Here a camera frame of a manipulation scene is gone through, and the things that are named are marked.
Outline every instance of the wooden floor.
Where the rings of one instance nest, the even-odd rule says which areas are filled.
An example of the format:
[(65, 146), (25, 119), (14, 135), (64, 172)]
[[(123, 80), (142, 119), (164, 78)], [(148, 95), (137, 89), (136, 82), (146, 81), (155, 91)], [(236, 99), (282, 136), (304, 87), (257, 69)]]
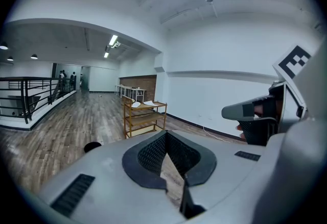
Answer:
[[(123, 127), (119, 97), (113, 93), (78, 91), (60, 103), (30, 132), (0, 128), (0, 149), (15, 182), (37, 193), (53, 175), (81, 158), (87, 143), (108, 144), (124, 139)], [(213, 138), (203, 130), (171, 117), (167, 117), (166, 130), (182, 130)], [(161, 176), (168, 182), (169, 199), (178, 206), (183, 179), (169, 156), (165, 157)]]

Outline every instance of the object on floor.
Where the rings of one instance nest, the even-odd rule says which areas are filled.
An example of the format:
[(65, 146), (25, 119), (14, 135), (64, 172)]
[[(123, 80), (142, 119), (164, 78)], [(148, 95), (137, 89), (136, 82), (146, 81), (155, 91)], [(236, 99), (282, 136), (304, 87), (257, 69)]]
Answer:
[(144, 104), (149, 106), (158, 106), (157, 104), (154, 104), (152, 101), (144, 102)]
[[(167, 104), (159, 103), (159, 102), (151, 102), (153, 106), (157, 108), (156, 111), (153, 110), (153, 106), (146, 105), (144, 103), (140, 104), (138, 107), (134, 108), (132, 103), (133, 99), (129, 97), (124, 97), (124, 134), (126, 138), (134, 137), (136, 135), (140, 135), (147, 132), (155, 132), (161, 131), (165, 129), (166, 126), (166, 117), (167, 117)], [(158, 112), (158, 107), (165, 107), (165, 113), (161, 114)], [(148, 113), (143, 114), (135, 114), (132, 115), (132, 111), (140, 111), (140, 110), (151, 110)], [(157, 124), (157, 120), (164, 119), (163, 128), (161, 128)], [(129, 130), (126, 131), (126, 121), (129, 126)], [(149, 124), (145, 127), (138, 128), (133, 130), (132, 128), (135, 126), (141, 126), (143, 124)]]
[(141, 105), (141, 103), (139, 103), (139, 102), (133, 103), (132, 104), (132, 108), (137, 108), (140, 105)]
[(90, 142), (87, 145), (85, 145), (84, 151), (85, 151), (85, 153), (88, 153), (89, 151), (92, 151), (94, 148), (97, 148), (97, 147), (100, 147), (100, 146), (101, 146), (100, 143), (98, 143), (96, 141), (93, 141), (93, 142)]

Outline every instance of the black baseboard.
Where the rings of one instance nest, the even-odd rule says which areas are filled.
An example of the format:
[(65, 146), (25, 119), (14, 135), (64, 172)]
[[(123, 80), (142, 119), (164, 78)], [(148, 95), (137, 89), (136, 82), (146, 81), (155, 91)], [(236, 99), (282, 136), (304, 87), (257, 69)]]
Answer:
[(43, 114), (42, 117), (39, 118), (38, 121), (37, 121), (36, 123), (34, 123), (30, 128), (18, 128), (18, 127), (6, 126), (6, 125), (0, 125), (0, 127), (2, 127), (2, 128), (6, 128), (6, 129), (11, 129), (11, 130), (29, 131), (29, 132), (30, 132), (30, 131), (33, 130), (33, 129), (35, 128), (35, 126), (37, 126), (38, 123), (39, 123), (40, 121), (42, 121), (43, 118), (46, 117), (46, 116), (49, 114), (49, 112), (51, 112), (51, 111), (53, 111), (53, 109), (51, 109), (51, 110), (49, 110), (48, 112), (46, 112), (45, 114)]
[(89, 91), (89, 92), (91, 92), (91, 93), (96, 93), (96, 92), (98, 92), (98, 93), (106, 93), (106, 92), (113, 93), (114, 91)]
[[(202, 130), (203, 130), (203, 126), (201, 126), (201, 125), (195, 124), (195, 123), (190, 122), (190, 121), (188, 121), (188, 120), (181, 119), (181, 118), (176, 117), (176, 116), (174, 116), (174, 115), (171, 115), (171, 114), (169, 114), (169, 113), (167, 113), (167, 116), (172, 117), (172, 118), (174, 118), (174, 119), (176, 119), (176, 120), (180, 120), (180, 121), (182, 121), (182, 122), (185, 122), (185, 123), (187, 123), (187, 124), (189, 124), (189, 125), (192, 125), (192, 126), (194, 126), (194, 127), (197, 127), (197, 128), (199, 128), (199, 129), (202, 129)], [(221, 136), (224, 136), (224, 137), (227, 137), (227, 138), (231, 138), (231, 139), (234, 139), (234, 140), (238, 140), (238, 141), (246, 142), (245, 139), (242, 139), (242, 138), (240, 138), (240, 137), (238, 137), (238, 136), (234, 136), (234, 135), (232, 135), (232, 134), (228, 134), (228, 133), (224, 133), (224, 132), (219, 132), (219, 131), (216, 131), (216, 130), (213, 130), (213, 129), (210, 129), (210, 128), (207, 128), (207, 127), (204, 127), (204, 129), (205, 129), (207, 132), (216, 133), (216, 134), (218, 134), (218, 135), (221, 135)]]

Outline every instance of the ceiling light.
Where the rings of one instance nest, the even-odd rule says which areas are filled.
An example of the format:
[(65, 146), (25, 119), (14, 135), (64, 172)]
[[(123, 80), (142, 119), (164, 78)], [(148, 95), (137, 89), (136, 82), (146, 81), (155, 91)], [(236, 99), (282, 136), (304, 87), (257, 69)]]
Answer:
[(8, 45), (7, 45), (7, 43), (6, 43), (6, 42), (2, 42), (2, 43), (0, 44), (0, 49), (2, 49), (2, 50), (8, 50)]
[(117, 35), (113, 35), (110, 42), (109, 42), (109, 45), (114, 45), (114, 42), (116, 42), (118, 36)]

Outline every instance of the brown wall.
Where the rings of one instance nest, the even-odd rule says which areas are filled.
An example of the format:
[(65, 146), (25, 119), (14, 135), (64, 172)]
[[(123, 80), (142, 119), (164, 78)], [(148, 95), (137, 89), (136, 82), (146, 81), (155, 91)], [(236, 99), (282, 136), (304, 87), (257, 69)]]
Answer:
[(123, 77), (120, 78), (120, 84), (131, 87), (139, 87), (141, 89), (145, 89), (144, 101), (155, 101), (154, 93), (155, 93), (155, 84), (157, 81), (157, 75), (149, 75), (149, 76), (135, 76), (135, 77)]

